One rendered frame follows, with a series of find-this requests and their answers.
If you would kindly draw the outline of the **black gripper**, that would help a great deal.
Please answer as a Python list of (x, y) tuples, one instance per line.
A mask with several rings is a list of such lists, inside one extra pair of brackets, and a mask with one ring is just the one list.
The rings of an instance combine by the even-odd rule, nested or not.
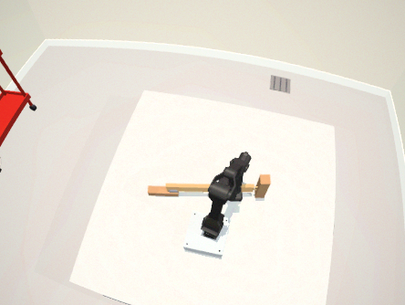
[(234, 191), (229, 199), (230, 202), (242, 202), (243, 201), (243, 193), (242, 193), (242, 189), (241, 189), (242, 182), (243, 182), (243, 179), (240, 182), (236, 182)]

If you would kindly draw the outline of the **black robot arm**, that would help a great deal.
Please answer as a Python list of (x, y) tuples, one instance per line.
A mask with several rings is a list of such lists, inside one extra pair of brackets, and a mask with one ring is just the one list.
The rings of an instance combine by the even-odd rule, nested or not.
[(224, 223), (224, 214), (221, 213), (223, 206), (227, 200), (229, 201), (234, 191), (233, 186), (235, 187), (236, 182), (243, 179), (251, 159), (252, 157), (248, 152), (241, 152), (239, 158), (233, 158), (230, 161), (230, 166), (225, 166), (223, 172), (213, 178), (208, 188), (208, 196), (212, 200), (211, 212), (203, 218), (201, 226), (204, 237), (215, 240), (219, 236)]

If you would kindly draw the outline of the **long tan wooden rail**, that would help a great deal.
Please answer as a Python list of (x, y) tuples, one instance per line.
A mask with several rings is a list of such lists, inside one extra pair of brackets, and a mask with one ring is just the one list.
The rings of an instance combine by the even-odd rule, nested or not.
[[(177, 190), (178, 192), (189, 192), (189, 193), (209, 193), (209, 184), (166, 184), (167, 191)], [(253, 193), (254, 184), (242, 184), (242, 192)]]

